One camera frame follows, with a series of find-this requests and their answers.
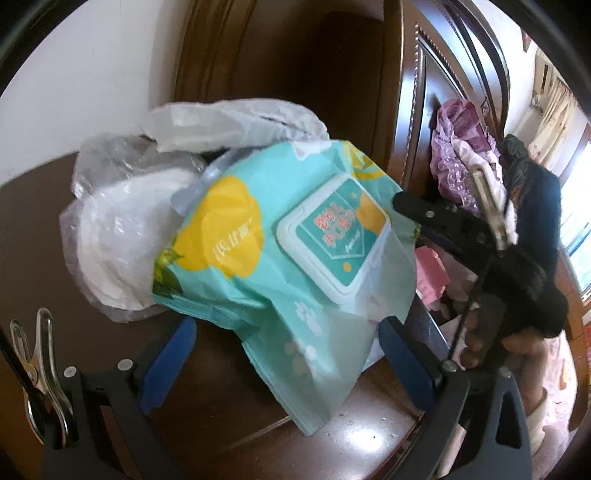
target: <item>window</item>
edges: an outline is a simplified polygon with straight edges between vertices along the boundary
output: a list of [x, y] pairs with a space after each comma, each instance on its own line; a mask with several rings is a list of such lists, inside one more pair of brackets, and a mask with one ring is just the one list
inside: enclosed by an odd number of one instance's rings
[[586, 301], [591, 297], [591, 142], [583, 145], [561, 193], [560, 239]]

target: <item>wooden dresser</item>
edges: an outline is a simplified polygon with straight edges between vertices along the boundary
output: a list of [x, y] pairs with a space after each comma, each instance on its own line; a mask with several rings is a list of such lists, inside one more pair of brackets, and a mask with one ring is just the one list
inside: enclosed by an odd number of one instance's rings
[[560, 251], [558, 269], [556, 271], [556, 285], [569, 301], [569, 316], [566, 323], [566, 338], [569, 340], [573, 353], [574, 368], [577, 372], [577, 397], [574, 402], [573, 414], [570, 418], [569, 429], [579, 426], [587, 412], [589, 395], [589, 363], [587, 361], [587, 343], [583, 328], [585, 307], [581, 301], [579, 283], [574, 276], [570, 261], [564, 251]]

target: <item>wet wipes lid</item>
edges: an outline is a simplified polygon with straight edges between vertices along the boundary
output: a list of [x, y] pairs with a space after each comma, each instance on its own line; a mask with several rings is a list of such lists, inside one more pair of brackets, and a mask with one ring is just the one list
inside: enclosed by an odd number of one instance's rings
[[388, 215], [342, 173], [279, 222], [277, 239], [329, 299], [344, 304], [379, 260], [389, 232]]

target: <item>wet wipes package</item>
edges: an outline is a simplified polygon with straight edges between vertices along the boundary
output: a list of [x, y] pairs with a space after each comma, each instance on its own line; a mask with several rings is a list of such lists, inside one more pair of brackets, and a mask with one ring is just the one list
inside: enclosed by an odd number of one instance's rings
[[155, 263], [155, 300], [233, 330], [306, 435], [363, 370], [379, 321], [406, 318], [416, 225], [400, 187], [343, 141], [284, 142], [229, 167]]
[[341, 305], [379, 264], [389, 233], [388, 215], [346, 173], [329, 180], [277, 226], [283, 249]]

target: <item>pink paper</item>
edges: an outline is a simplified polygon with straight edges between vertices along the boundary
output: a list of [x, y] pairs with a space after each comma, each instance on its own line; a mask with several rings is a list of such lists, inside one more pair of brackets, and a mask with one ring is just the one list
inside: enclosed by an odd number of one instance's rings
[[441, 298], [450, 279], [435, 250], [420, 247], [414, 255], [417, 258], [417, 290], [423, 303], [429, 305]]

